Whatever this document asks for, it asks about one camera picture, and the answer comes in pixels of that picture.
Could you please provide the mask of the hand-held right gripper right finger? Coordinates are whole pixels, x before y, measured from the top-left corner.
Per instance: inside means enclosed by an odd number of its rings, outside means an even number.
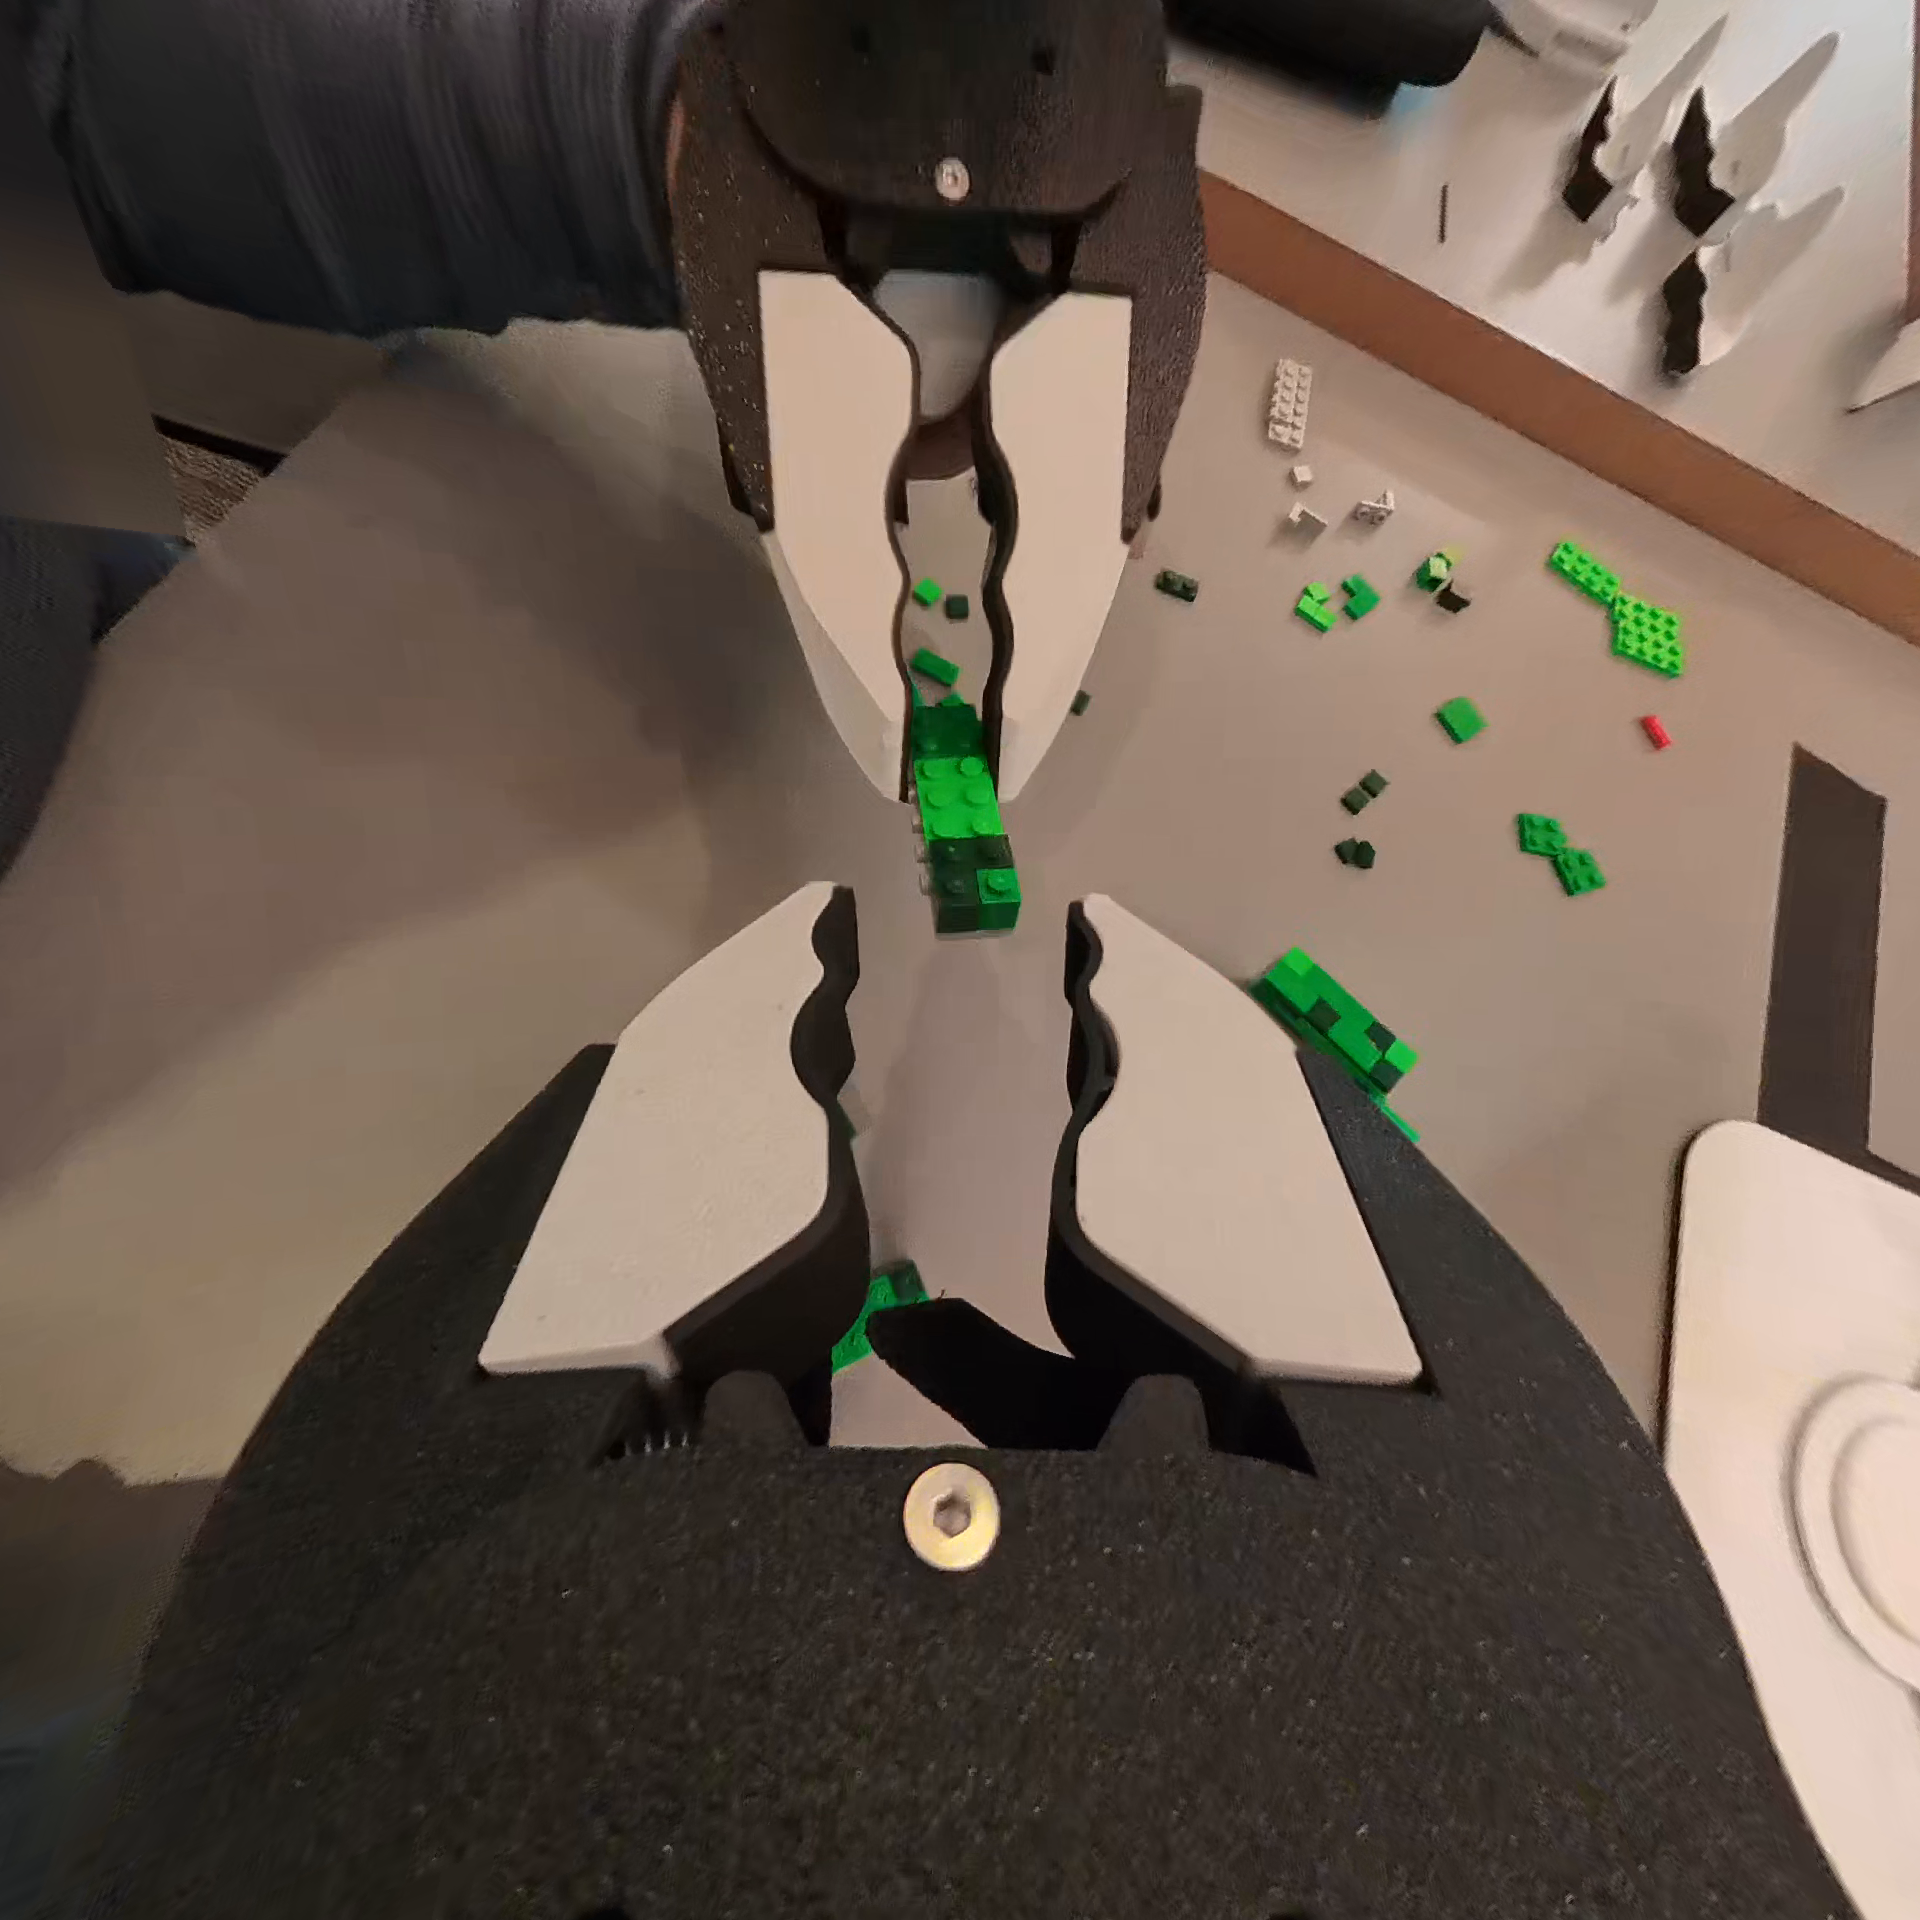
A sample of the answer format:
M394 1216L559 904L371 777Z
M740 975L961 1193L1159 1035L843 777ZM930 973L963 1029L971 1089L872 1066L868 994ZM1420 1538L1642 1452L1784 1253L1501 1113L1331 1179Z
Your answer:
M1425 1363L1295 1039L1111 894L1068 908L1065 994L1053 1331L1119 1382L1190 1380L1216 1452L1306 1469L1284 1382Z

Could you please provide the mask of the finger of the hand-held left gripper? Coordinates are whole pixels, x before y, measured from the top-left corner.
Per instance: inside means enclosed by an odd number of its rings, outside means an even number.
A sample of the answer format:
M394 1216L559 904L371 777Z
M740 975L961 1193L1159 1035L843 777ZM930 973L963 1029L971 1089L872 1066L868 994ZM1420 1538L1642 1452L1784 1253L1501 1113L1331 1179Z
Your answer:
M774 516L762 549L833 730L894 803L910 708L894 484L918 420L918 361L828 272L762 269L758 318Z
M1015 801L1080 692L1130 560L1122 530L1135 304L1068 292L981 369L990 511L996 789Z

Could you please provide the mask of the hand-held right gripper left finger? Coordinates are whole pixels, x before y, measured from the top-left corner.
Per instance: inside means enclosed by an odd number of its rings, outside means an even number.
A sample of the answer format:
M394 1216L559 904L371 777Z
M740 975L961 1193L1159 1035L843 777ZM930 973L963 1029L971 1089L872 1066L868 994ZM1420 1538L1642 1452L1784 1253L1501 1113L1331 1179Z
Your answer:
M489 1377L622 1372L703 1399L764 1374L826 1443L872 1274L843 1109L859 973L853 888L813 880L625 1026L478 1351Z

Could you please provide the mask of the long green brick assembly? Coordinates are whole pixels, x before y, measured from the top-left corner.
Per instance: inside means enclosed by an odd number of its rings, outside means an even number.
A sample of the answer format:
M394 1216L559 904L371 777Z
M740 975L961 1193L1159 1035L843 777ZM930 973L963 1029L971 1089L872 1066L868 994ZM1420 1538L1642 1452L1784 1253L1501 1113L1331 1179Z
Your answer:
M936 704L916 697L907 773L936 936L1011 934L1025 894L979 710L954 692Z

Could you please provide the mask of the person's left forearm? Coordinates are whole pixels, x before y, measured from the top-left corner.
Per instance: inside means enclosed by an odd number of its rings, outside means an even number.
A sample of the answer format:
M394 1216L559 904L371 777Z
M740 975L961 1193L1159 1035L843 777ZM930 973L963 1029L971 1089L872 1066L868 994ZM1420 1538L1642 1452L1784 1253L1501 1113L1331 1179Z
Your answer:
M717 4L4 4L118 294L374 339L676 327L680 61Z

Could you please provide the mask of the grey desk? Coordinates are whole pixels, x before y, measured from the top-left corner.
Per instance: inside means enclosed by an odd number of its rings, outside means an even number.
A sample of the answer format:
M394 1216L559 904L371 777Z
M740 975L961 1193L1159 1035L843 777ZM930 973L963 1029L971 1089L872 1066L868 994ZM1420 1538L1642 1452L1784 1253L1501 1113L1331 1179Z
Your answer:
M1284 358L1313 366L1298 452L1266 433ZM1385 487L1393 518L1357 521ZM1288 536L1296 499L1318 539ZM1613 653L1549 567L1562 539L1680 615L1680 678ZM1465 611L1415 585L1438 547ZM1348 574L1380 591L1366 617ZM1331 632L1295 615L1310 582ZM1676 1155L1758 1109L1798 745L1886 800L1881 1152L1917 1163L1905 640L1219 277L1085 684L1011 808L1019 929L936 940L685 341L429 336L109 638L4 880L4 1463L223 1473L403 1226L808 881L857 894L881 1256L1033 1339L1065 921L1106 894L1239 980L1309 947L1405 1034L1425 1150L1648 1419ZM1434 722L1455 695L1488 719L1469 744ZM1351 815L1371 769L1389 785ZM1606 888L1565 896L1522 811Z

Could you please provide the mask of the stepped green brick assembly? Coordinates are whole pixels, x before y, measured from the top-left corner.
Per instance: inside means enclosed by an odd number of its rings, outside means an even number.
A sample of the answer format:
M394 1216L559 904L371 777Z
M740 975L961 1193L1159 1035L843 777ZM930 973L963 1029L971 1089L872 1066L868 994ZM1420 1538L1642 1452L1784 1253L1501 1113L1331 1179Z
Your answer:
M1296 1044L1337 1063L1406 1139L1423 1139L1390 1097L1420 1052L1306 947L1288 947L1247 981L1247 991Z

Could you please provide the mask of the large angled green brick assembly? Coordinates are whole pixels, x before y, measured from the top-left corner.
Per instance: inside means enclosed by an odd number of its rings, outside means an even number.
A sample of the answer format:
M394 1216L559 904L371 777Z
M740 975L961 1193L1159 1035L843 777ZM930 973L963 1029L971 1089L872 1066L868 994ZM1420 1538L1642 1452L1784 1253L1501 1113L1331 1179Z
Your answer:
M830 1347L830 1375L836 1377L874 1353L871 1322L879 1314L916 1307L928 1303L930 1297L914 1260L890 1260L879 1268L868 1280L866 1295L850 1327Z

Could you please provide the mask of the green double square plate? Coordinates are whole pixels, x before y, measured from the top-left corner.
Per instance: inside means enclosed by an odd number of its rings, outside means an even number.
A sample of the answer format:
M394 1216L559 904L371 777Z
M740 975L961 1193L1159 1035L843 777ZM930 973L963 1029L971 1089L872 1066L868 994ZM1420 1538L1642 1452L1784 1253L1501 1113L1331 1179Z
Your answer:
M1543 860L1566 897L1583 899L1608 885L1598 855L1589 847L1573 843L1559 817L1521 811L1514 817L1514 833L1519 849Z

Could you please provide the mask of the white table with wooden edge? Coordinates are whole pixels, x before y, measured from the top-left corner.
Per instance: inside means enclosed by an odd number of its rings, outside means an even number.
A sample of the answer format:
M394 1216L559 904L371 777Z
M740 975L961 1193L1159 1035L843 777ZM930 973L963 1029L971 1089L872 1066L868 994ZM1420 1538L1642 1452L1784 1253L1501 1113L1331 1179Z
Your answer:
M1914 4L1654 4L1615 75L1639 105L1724 20L1700 78L1735 115L1826 35L1760 194L1840 190L1723 355L1668 385L1662 281L1689 234L1651 168L1592 235L1561 200L1596 75L1488 35L1462 75L1363 111L1180 44L1204 92L1212 265L1575 467L1917 643L1917 389L1857 410L1917 313Z

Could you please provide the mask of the white book stand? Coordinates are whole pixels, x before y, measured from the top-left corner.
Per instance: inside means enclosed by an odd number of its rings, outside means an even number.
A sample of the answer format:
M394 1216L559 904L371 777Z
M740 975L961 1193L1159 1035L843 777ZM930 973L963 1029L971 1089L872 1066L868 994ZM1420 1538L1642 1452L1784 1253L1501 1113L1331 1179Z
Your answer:
M1919 1913L1919 1201L1751 1119L1689 1148L1664 1461L1861 1916Z

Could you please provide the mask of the flat green studded plate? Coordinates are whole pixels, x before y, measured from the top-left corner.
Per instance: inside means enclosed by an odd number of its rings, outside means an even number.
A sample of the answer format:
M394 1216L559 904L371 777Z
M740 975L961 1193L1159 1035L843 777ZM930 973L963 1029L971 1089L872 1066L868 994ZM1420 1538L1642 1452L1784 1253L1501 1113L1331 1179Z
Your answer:
M1689 648L1676 611L1628 590L1615 567L1575 539L1553 545L1549 570L1606 613L1615 657L1667 679L1684 673Z

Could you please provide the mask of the loose grey finger part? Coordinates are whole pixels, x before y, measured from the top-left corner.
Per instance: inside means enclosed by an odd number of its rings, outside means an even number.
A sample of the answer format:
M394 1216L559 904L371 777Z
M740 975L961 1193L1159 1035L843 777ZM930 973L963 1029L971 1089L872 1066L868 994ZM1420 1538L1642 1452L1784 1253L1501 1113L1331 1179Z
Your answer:
M1812 250L1846 202L1832 185L1805 203L1752 203L1687 253L1661 285L1658 367L1678 385L1743 339L1764 299Z
M1840 46L1829 31L1800 51L1732 115L1716 113L1709 87L1695 86L1672 137L1672 215L1706 242L1779 169L1796 111L1808 102Z
M1561 185L1561 202L1586 239L1615 235L1620 217L1636 206L1636 182L1668 132L1676 130L1682 105L1714 58L1724 27L1727 12L1721 12L1636 105L1620 107L1616 78L1605 83Z

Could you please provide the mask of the person's dark trouser leg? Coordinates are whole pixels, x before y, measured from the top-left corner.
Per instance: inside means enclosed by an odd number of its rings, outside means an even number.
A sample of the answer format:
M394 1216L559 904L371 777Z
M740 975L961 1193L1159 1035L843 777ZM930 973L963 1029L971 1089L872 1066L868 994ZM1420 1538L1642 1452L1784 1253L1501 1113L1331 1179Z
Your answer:
M47 803L105 635L191 551L191 539L2 519L2 868Z

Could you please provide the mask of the white bracket part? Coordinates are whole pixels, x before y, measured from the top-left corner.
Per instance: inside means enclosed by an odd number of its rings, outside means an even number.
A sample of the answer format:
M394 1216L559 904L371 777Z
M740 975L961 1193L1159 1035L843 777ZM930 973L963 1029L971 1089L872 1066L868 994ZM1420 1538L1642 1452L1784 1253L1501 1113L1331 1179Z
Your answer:
M1605 72L1656 9L1656 2L1495 2L1505 31L1534 58Z

